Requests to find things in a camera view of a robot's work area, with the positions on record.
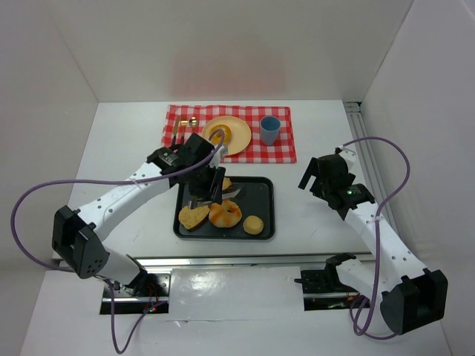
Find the tan muffin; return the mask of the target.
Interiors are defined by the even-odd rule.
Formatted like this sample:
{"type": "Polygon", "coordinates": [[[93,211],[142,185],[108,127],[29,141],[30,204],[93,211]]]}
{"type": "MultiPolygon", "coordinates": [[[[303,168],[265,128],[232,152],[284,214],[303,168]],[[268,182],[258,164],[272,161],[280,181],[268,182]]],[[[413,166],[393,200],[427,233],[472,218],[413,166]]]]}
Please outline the tan muffin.
{"type": "Polygon", "coordinates": [[[223,183],[222,183],[222,190],[226,191],[226,190],[230,189],[231,187],[232,187],[232,181],[230,180],[230,178],[225,177],[223,179],[223,183]]]}

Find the tan speckled bread slice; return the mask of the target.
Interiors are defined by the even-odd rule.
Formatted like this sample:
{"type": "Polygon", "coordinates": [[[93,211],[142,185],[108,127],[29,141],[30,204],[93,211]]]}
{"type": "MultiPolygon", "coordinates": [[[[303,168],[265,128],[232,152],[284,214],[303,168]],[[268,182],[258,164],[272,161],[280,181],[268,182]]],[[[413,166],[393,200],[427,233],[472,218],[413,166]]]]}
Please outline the tan speckled bread slice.
{"type": "Polygon", "coordinates": [[[181,209],[178,215],[178,220],[186,230],[190,231],[200,226],[208,218],[208,215],[208,206],[201,206],[197,208],[185,206],[181,209]]]}

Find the orange glazed donut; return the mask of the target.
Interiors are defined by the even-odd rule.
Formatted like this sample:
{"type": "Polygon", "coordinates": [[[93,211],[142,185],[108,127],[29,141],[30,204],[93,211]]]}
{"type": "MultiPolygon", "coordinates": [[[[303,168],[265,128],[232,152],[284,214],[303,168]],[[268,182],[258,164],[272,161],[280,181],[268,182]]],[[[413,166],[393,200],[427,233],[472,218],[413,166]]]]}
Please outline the orange glazed donut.
{"type": "Polygon", "coordinates": [[[223,145],[228,145],[232,139],[232,132],[227,125],[215,125],[210,129],[209,141],[213,145],[217,145],[220,142],[223,145]]]}

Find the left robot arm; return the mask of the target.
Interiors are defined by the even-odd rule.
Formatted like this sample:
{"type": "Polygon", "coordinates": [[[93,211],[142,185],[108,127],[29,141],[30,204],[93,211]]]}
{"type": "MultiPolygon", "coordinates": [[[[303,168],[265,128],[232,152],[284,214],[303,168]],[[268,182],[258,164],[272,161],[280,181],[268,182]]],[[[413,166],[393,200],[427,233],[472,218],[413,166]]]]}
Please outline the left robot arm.
{"type": "Polygon", "coordinates": [[[133,257],[104,246],[108,235],[128,216],[176,185],[186,185],[197,198],[222,201],[227,147],[192,134],[184,144],[161,147],[112,190],[76,210],[61,207],[54,215],[53,250],[81,279],[117,282],[138,295],[157,284],[133,257]]]}

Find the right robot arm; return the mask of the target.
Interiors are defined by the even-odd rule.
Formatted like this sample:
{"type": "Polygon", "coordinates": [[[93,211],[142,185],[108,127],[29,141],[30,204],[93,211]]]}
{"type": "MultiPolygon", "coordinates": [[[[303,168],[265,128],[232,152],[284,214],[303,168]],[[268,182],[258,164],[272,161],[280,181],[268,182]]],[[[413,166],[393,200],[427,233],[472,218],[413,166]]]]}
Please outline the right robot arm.
{"type": "Polygon", "coordinates": [[[448,280],[431,271],[402,242],[383,216],[377,213],[375,198],[361,183],[355,183],[350,168],[353,151],[338,149],[334,154],[313,157],[298,185],[328,203],[362,239],[375,258],[374,268],[350,253],[327,259],[319,283],[331,289],[347,286],[375,306],[389,330],[406,334],[445,315],[448,280]]]}

